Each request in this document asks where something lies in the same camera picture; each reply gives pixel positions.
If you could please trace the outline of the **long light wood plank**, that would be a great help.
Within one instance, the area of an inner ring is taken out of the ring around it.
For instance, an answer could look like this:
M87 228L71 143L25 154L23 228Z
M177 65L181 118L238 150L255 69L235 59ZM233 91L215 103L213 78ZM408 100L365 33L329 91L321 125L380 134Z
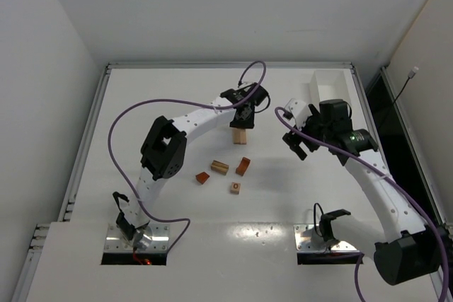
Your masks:
M240 129L233 129L232 130L232 140L233 144L242 145L242 131Z

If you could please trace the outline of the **wood cube with letter O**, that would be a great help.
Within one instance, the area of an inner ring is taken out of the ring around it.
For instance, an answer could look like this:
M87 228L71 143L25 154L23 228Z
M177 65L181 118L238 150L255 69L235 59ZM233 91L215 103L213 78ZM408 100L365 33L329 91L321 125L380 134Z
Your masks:
M230 187L231 194L239 194L241 191L241 184L239 182L233 182Z

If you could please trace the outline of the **small light wood cube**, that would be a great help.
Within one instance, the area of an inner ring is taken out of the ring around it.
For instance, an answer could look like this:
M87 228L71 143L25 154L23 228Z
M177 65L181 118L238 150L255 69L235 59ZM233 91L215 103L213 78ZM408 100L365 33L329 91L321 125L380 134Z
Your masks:
M236 134L245 134L246 133L245 129L235 128L234 131Z

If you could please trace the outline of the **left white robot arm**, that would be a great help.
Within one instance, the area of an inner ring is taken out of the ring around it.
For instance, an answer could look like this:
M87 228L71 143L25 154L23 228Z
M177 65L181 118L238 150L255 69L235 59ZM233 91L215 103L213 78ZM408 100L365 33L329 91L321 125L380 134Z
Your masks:
M126 240L130 242L137 240L139 232L150 221L159 223L184 221L185 228L176 238L180 240L190 225L190 219L159 219L151 215L151 206L167 181L182 169L187 146L203 134L225 124L239 129L254 128L255 108L269 99L270 95L264 87L259 83L252 83L242 88L226 90L209 104L176 99L155 99L139 102L121 112L110 126L107 143L113 165L130 186L134 195L135 206L132 211L126 213L119 209L116 219L116 224ZM192 105L198 109L184 116L168 119L162 115L154 120L140 149L141 173L139 181L134 185L113 154L113 132L116 124L128 112L152 103L178 103Z

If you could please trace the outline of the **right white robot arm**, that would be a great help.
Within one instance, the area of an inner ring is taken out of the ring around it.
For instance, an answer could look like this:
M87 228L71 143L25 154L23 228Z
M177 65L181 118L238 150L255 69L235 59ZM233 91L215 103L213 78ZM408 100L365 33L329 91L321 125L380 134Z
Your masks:
M352 110L342 99L318 106L291 99L275 111L294 126L283 141L300 160L324 146L355 179L375 211L381 229L358 221L346 209L323 213L311 228L311 249L330 250L345 241L370 257L382 279L392 286L442 270L448 273L447 252L440 230L392 177L376 141L366 129L354 129Z

